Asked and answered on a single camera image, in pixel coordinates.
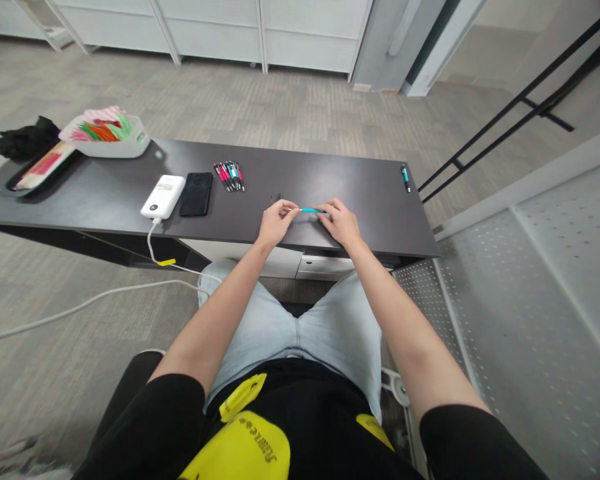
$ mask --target white cable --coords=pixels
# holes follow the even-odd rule
[[[156,227],[156,225],[160,224],[161,221],[162,220],[159,218],[153,219],[153,225],[151,226],[151,229],[149,230],[149,234],[147,235],[147,245],[149,246],[151,260],[153,260],[155,263],[159,263],[159,262],[153,256],[153,248],[151,248],[151,234],[153,233],[153,230]],[[180,270],[188,271],[191,273],[196,273],[202,277],[209,277],[209,278],[212,278],[212,279],[218,281],[219,283],[222,283],[222,280],[220,280],[217,277],[214,277],[213,275],[209,275],[207,273],[201,273],[201,272],[196,272],[195,270],[189,270],[184,267],[181,267],[180,265],[170,265],[170,266],[175,267]],[[78,310],[82,310],[83,308],[88,307],[93,302],[100,300],[101,298],[106,297],[107,295],[111,295],[113,293],[126,292],[126,291],[130,291],[130,290],[138,290],[138,289],[149,288],[149,287],[157,287],[158,285],[166,285],[168,283],[180,283],[180,284],[186,285],[187,287],[194,289],[198,292],[202,292],[202,293],[206,294],[207,296],[210,296],[210,293],[208,291],[202,290],[201,288],[198,288],[198,287],[194,287],[192,284],[184,282],[182,280],[165,280],[165,281],[154,282],[154,283],[144,283],[142,285],[133,285],[131,287],[120,287],[120,288],[116,288],[116,289],[112,289],[112,290],[107,290],[106,292],[102,292],[99,295],[96,295],[95,297],[90,298],[86,302],[81,303],[80,305],[78,305],[74,308],[71,308],[69,310],[65,310],[64,312],[56,313],[55,315],[52,315],[50,317],[43,318],[42,320],[38,320],[35,322],[27,323],[26,325],[22,325],[20,327],[16,327],[11,330],[2,331],[2,332],[0,332],[0,340],[7,338],[7,337],[11,337],[12,335],[17,335],[18,333],[24,333],[24,332],[32,330],[34,328],[42,327],[43,325],[47,325],[56,320],[60,320],[61,318],[71,315],[72,313],[75,313]]]
[[[158,262],[158,260],[156,260],[155,257],[153,256],[153,248],[151,247],[151,234],[153,233],[153,230],[156,227],[156,225],[160,225],[160,222],[162,222],[162,219],[160,219],[160,218],[154,218],[153,219],[153,225],[151,226],[151,228],[149,230],[149,234],[147,235],[147,246],[149,247],[149,253],[151,254],[151,260],[153,260],[153,262],[157,263],[158,265],[160,264],[160,262]],[[217,277],[214,277],[213,275],[209,275],[208,273],[202,273],[202,272],[197,272],[195,270],[189,270],[189,269],[186,269],[184,267],[181,267],[180,265],[175,265],[175,264],[171,264],[169,266],[173,267],[173,268],[177,268],[179,270],[184,270],[184,271],[188,271],[188,272],[191,272],[191,273],[196,273],[196,274],[200,275],[201,277],[209,277],[209,278],[212,278],[212,279],[216,280],[218,283],[222,283],[222,280],[220,280]]]
[[[142,285],[133,285],[131,287],[120,287],[120,288],[116,288],[116,289],[112,289],[112,290],[107,290],[106,292],[102,292],[99,295],[96,295],[95,297],[90,298],[86,302],[81,303],[77,307],[74,307],[72,309],[66,310],[64,312],[56,313],[55,315],[52,315],[52,316],[47,317],[47,318],[44,318],[42,320],[38,320],[38,321],[35,321],[35,322],[28,323],[26,325],[22,325],[20,327],[16,327],[16,328],[11,329],[11,330],[5,330],[3,332],[0,332],[0,340],[2,340],[3,338],[10,337],[12,335],[17,335],[18,333],[23,333],[23,332],[26,332],[28,330],[32,330],[34,328],[42,327],[43,325],[47,325],[48,323],[54,322],[56,320],[60,320],[61,318],[66,317],[67,315],[70,315],[72,313],[77,312],[78,310],[82,310],[83,308],[88,307],[90,304],[92,304],[96,300],[100,300],[101,298],[106,297],[107,295],[111,295],[113,293],[120,293],[120,292],[130,291],[130,290],[138,290],[138,289],[149,288],[149,287],[157,287],[158,285],[166,285],[168,283],[180,283],[181,285],[186,285],[187,287],[189,287],[189,288],[191,288],[193,290],[197,290],[199,292],[206,293],[207,296],[209,296],[209,292],[208,291],[202,290],[202,289],[200,289],[198,287],[194,287],[192,284],[184,282],[182,280],[164,280],[164,281],[155,282],[155,283],[145,283],[145,284],[142,284]]]

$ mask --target black phone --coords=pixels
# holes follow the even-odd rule
[[[207,214],[212,182],[213,175],[210,172],[187,175],[185,189],[182,192],[182,202],[180,203],[181,217]]]

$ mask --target yellow graphic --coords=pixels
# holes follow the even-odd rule
[[[387,438],[387,434],[382,427],[378,423],[378,420],[373,415],[367,415],[366,413],[361,413],[355,418],[356,422],[362,425],[366,431],[388,446],[391,451],[395,451],[389,438]]]
[[[200,450],[179,478],[280,480],[288,478],[290,460],[284,432],[254,412],[244,411],[235,414]]]
[[[220,419],[226,423],[231,420],[237,413],[250,404],[262,390],[262,386],[265,384],[267,378],[266,373],[260,373],[254,375],[251,378],[244,380],[238,388],[234,390],[229,398],[227,398],[222,405],[220,405]]]

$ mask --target white power bank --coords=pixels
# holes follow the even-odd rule
[[[153,188],[140,214],[146,218],[168,219],[185,188],[184,177],[163,175]]]

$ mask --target black shirt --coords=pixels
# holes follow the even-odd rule
[[[226,386],[202,413],[186,375],[148,383],[91,450],[76,479],[403,478],[394,452],[350,380],[304,359],[272,360]],[[494,416],[448,405],[420,435],[436,480],[545,479]]]

